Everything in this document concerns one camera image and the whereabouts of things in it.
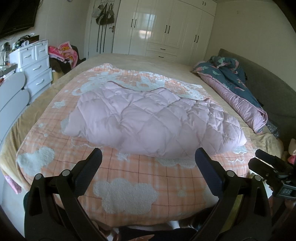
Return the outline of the white door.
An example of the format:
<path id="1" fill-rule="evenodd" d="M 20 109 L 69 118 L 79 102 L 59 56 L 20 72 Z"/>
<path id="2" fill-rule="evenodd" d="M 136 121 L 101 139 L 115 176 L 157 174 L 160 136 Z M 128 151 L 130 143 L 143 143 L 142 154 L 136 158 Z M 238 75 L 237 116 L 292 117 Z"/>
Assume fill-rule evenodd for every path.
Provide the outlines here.
<path id="1" fill-rule="evenodd" d="M 88 57 L 94 57 L 98 54 L 112 53 L 113 39 L 115 31 L 115 21 L 108 24 L 100 24 L 100 20 L 97 19 L 104 10 L 112 9 L 111 13 L 114 13 L 114 20 L 116 20 L 118 1 L 94 1 L 91 5 L 91 19 L 88 38 Z"/>

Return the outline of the grey headboard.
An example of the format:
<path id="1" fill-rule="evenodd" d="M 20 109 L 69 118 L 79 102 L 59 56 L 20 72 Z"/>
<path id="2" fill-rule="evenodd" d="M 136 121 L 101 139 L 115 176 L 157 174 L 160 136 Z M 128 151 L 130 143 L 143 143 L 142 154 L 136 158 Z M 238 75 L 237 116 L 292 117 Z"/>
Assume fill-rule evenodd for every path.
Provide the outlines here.
<path id="1" fill-rule="evenodd" d="M 247 88 L 278 127 L 280 139 L 289 143 L 295 138 L 295 91 L 272 72 L 238 54 L 220 49 L 218 55 L 239 61 L 247 76 Z"/>

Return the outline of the white drawer chest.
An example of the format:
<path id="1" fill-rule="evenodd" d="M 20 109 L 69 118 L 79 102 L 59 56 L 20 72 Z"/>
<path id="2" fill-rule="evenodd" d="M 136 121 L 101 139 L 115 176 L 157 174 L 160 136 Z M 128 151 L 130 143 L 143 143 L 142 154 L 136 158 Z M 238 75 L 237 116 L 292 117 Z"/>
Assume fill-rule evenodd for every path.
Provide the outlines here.
<path id="1" fill-rule="evenodd" d="M 17 64 L 16 72 L 24 73 L 24 88 L 30 94 L 30 101 L 37 98 L 53 80 L 50 67 L 48 41 L 40 40 L 11 52 L 9 60 Z"/>

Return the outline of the hanging bags on door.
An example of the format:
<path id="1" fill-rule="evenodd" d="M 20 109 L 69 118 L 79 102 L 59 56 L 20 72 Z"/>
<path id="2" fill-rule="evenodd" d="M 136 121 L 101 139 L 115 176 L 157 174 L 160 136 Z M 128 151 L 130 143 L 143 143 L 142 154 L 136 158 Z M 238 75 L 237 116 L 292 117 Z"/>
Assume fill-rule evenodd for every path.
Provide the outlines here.
<path id="1" fill-rule="evenodd" d="M 113 11 L 113 3 L 100 4 L 93 9 L 92 17 L 98 25 L 108 25 L 115 22 L 115 13 Z"/>

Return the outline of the teal and pink duvet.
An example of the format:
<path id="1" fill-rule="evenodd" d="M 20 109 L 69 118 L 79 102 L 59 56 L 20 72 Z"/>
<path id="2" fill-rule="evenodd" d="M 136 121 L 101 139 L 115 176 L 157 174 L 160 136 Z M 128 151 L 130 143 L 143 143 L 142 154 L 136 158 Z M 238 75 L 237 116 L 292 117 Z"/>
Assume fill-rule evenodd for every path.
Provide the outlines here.
<path id="1" fill-rule="evenodd" d="M 268 115 L 246 86 L 246 76 L 235 58 L 212 56 L 207 62 L 198 62 L 192 70 L 236 111 L 255 132 L 267 124 Z"/>

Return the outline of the pink quilted jacket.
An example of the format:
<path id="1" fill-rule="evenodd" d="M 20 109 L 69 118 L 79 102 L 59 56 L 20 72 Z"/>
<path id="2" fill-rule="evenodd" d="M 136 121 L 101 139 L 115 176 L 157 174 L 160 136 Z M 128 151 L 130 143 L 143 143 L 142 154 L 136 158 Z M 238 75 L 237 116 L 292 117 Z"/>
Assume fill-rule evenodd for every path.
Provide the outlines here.
<path id="1" fill-rule="evenodd" d="M 114 82 L 85 92 L 62 132 L 97 146 L 156 158 L 223 154 L 247 141 L 238 120 L 210 99 L 181 98 L 166 88 L 136 91 Z"/>

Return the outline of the white rounded chair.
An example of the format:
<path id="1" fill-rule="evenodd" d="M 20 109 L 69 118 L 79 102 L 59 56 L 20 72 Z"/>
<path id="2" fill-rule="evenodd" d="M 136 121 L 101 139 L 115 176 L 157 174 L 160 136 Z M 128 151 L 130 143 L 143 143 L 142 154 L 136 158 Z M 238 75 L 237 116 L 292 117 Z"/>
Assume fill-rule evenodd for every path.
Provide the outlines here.
<path id="1" fill-rule="evenodd" d="M 25 82 L 24 73 L 18 72 L 1 85 L 1 142 L 29 103 L 30 94 L 24 89 Z"/>

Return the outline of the white wardrobe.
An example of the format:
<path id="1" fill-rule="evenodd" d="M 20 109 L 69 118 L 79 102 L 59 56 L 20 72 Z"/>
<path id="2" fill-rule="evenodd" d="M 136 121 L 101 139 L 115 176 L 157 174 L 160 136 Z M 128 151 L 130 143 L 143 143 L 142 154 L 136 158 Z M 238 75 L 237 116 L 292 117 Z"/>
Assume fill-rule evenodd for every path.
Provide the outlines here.
<path id="1" fill-rule="evenodd" d="M 154 57 L 193 66 L 204 60 L 215 1 L 121 1 L 113 53 Z"/>

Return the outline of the black wall television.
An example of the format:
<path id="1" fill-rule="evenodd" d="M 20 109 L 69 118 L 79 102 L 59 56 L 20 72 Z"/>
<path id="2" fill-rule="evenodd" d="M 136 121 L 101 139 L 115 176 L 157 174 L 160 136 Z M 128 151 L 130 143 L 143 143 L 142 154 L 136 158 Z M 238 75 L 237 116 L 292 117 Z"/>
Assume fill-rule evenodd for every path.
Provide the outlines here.
<path id="1" fill-rule="evenodd" d="M 1 0 L 1 39 L 34 27 L 40 0 Z"/>

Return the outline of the pink cartoon cloth pile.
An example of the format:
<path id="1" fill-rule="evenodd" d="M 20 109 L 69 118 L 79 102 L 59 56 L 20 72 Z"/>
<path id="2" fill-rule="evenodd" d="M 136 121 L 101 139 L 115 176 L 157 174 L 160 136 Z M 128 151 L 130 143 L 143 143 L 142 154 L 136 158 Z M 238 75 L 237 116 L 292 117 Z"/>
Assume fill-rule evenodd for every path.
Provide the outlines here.
<path id="1" fill-rule="evenodd" d="M 48 54 L 63 63 L 69 63 L 71 69 L 76 67 L 78 62 L 78 53 L 72 48 L 70 42 L 64 42 L 59 47 L 49 46 Z"/>

